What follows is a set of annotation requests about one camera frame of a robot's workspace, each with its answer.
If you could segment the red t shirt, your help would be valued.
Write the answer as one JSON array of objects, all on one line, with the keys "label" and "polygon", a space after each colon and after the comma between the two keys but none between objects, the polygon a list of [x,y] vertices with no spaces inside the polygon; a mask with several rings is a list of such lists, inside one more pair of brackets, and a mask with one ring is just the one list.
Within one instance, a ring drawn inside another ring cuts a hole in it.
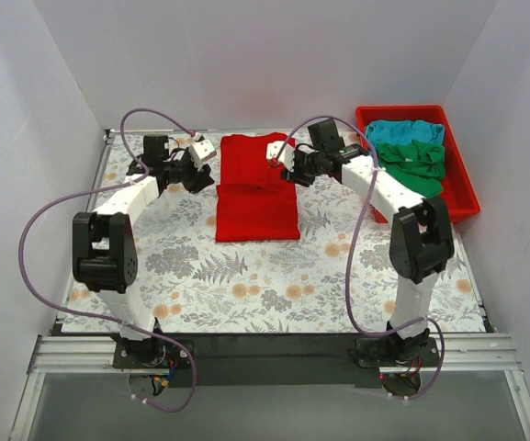
[{"label": "red t shirt", "polygon": [[300,238],[296,187],[266,159],[268,144],[286,137],[273,132],[221,138],[215,233],[218,243]]}]

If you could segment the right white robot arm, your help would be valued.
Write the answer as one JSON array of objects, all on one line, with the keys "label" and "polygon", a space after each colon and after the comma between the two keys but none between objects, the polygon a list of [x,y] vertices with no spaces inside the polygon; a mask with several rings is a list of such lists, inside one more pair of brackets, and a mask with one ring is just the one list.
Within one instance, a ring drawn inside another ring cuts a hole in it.
[{"label": "right white robot arm", "polygon": [[436,279],[455,253],[448,207],[441,198],[408,189],[380,167],[366,138],[345,143],[338,122],[330,116],[306,120],[311,141],[307,151],[288,140],[274,141],[266,147],[266,159],[282,169],[284,180],[303,187],[318,176],[330,176],[364,197],[364,209],[376,208],[387,219],[389,260],[398,275],[395,309],[381,333],[351,322],[361,336],[350,355],[362,367],[407,365],[434,349],[429,307]]}]

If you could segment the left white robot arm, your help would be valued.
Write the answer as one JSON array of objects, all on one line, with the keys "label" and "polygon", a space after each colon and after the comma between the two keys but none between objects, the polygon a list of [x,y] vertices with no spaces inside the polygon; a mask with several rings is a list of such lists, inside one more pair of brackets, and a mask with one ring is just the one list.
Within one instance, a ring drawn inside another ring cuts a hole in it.
[{"label": "left white robot arm", "polygon": [[167,343],[160,325],[132,285],[139,262],[133,225],[146,208],[173,184],[196,194],[214,184],[208,160],[216,156],[213,144],[199,134],[187,147],[168,146],[166,135],[143,137],[143,151],[130,163],[125,186],[92,212],[73,217],[73,277],[86,285],[122,322],[115,340],[126,356],[148,368],[166,359]]}]

